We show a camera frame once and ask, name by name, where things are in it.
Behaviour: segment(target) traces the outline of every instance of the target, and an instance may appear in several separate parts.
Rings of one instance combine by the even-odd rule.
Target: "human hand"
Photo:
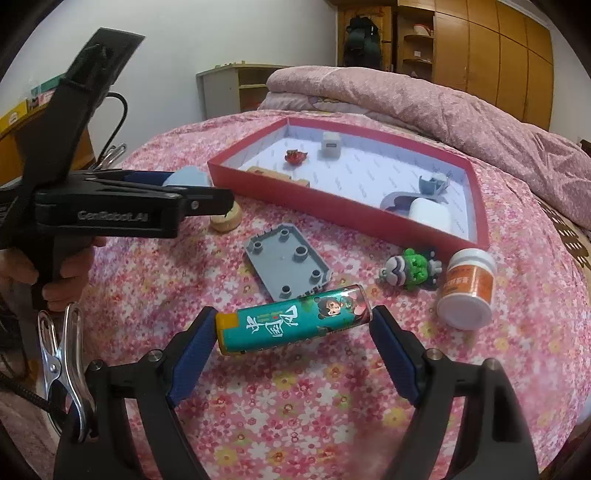
[[[94,247],[104,247],[106,239],[97,237],[92,245],[64,260],[60,267],[62,279],[43,287],[43,298],[47,300],[50,310],[62,312],[70,302],[80,300],[82,290],[88,283],[88,272],[95,260]],[[34,285],[38,277],[39,272],[23,252],[16,248],[0,250],[1,291],[9,291],[14,281]]]

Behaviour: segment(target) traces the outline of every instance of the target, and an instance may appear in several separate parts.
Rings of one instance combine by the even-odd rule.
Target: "teal can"
[[[324,336],[371,320],[363,288],[353,285],[216,315],[217,340],[224,355],[264,350]]]

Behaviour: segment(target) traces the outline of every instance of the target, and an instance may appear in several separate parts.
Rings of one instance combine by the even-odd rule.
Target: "round wooden disc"
[[[209,225],[220,233],[226,233],[234,230],[242,222],[242,209],[240,205],[234,202],[232,210],[226,215],[212,215],[209,217]]]

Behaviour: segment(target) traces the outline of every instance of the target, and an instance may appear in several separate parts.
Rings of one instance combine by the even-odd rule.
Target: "green toy figure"
[[[441,262],[435,260],[433,250],[419,254],[407,248],[402,255],[391,257],[386,262],[379,271],[379,277],[394,287],[404,286],[409,291],[417,287],[436,290],[437,279],[442,272]]]

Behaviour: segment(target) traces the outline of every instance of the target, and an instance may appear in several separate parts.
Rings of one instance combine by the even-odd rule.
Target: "pink blanket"
[[[153,139],[123,167],[206,169],[214,155],[289,115],[319,114],[251,112],[188,125]],[[434,144],[359,115],[329,119]],[[523,407],[540,468],[545,467],[569,435],[591,385],[586,285],[527,185],[470,161],[485,200],[489,251],[498,265],[494,323],[486,328],[475,333],[449,328],[434,314],[435,292],[411,294],[380,283],[376,272],[397,252],[393,245],[240,197],[244,220],[230,233],[211,231],[207,218],[191,218],[176,239],[114,238],[98,251],[82,299],[87,358],[100,356],[109,365],[136,361],[166,345],[204,306],[232,312],[270,301],[242,245],[278,223],[292,222],[333,268],[329,288],[361,283],[372,305],[386,305],[426,347],[436,346],[453,359],[498,358]],[[460,407],[454,404],[434,479],[445,475],[453,454]],[[137,405],[130,402],[128,410],[145,473],[157,479]],[[30,444],[27,458],[36,468],[46,466],[42,475],[49,478],[52,448],[41,441],[47,432],[25,413],[0,392],[0,419],[19,447]],[[367,326],[361,326],[239,357],[221,357],[216,348],[177,414],[212,480],[378,480],[413,408],[396,394]]]
[[[307,109],[316,99],[306,96],[320,96],[388,115],[523,180],[563,215],[591,229],[591,158],[571,141],[523,124],[477,97],[357,67],[278,70],[267,86],[271,93],[261,109]]]

